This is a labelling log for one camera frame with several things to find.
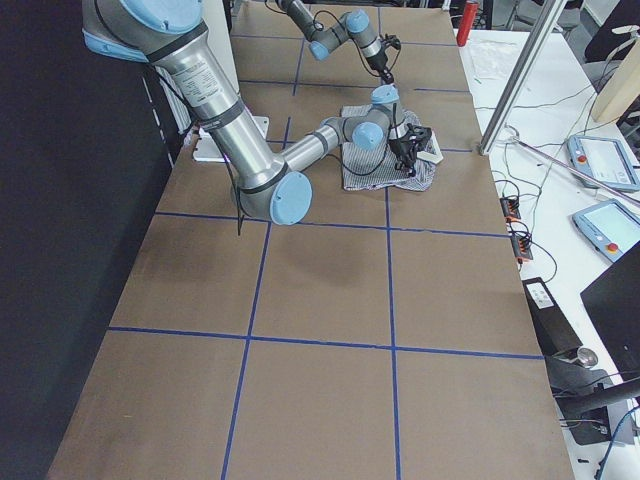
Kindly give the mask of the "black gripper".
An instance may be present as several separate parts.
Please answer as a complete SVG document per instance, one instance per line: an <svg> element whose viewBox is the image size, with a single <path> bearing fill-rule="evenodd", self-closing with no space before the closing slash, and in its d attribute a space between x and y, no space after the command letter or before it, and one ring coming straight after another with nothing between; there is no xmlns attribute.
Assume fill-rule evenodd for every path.
<svg viewBox="0 0 640 480"><path fill-rule="evenodd" d="M389 146L396 157L394 168L408 176L415 176L417 155L425 150L432 135L430 127L406 124L404 130L400 131L398 126L394 126L389 132Z"/></svg>
<svg viewBox="0 0 640 480"><path fill-rule="evenodd" d="M369 55L367 62L369 67L380 75L384 84L394 83L394 76L387 65L388 57L384 47L375 54Z"/></svg>

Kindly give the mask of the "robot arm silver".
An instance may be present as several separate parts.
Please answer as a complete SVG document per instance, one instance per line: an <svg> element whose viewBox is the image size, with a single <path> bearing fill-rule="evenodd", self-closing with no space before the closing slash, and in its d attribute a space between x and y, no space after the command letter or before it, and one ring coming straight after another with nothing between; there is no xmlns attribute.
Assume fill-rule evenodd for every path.
<svg viewBox="0 0 640 480"><path fill-rule="evenodd" d="M386 85L395 82L392 73L394 63L388 64L386 50L393 48L400 52L401 42L395 35L379 34L364 10L348 11L337 17L332 26L326 27L302 1L277 1L276 5L302 32L316 60L326 60L337 48L352 41L373 76L379 77Z"/></svg>
<svg viewBox="0 0 640 480"><path fill-rule="evenodd" d="M312 185L304 170L336 147L350 143L374 150L385 144L396 158L396 169L413 177L433 134L408 120L394 85L386 50L399 48L399 40L377 34L366 12L347 12L325 28L300 1L281 1L278 7L309 41L316 59L326 59L351 41L383 80L372 92L366 114L328 118L280 153L271 150L208 46L201 2L85 1L83 35L87 48L97 54L167 70L199 125L230 164L239 216L292 225L304 218L312 201Z"/></svg>

